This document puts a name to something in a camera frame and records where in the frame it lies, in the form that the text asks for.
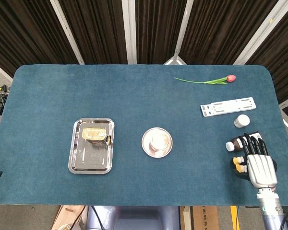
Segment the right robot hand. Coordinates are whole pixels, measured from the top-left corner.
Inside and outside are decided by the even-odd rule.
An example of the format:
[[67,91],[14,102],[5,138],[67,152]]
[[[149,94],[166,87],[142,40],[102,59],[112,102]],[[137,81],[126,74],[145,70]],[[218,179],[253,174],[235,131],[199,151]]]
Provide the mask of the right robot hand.
[[233,158],[235,174],[250,181],[257,189],[275,188],[277,163],[269,155],[265,142],[247,133],[238,136],[238,139],[241,141],[244,156]]

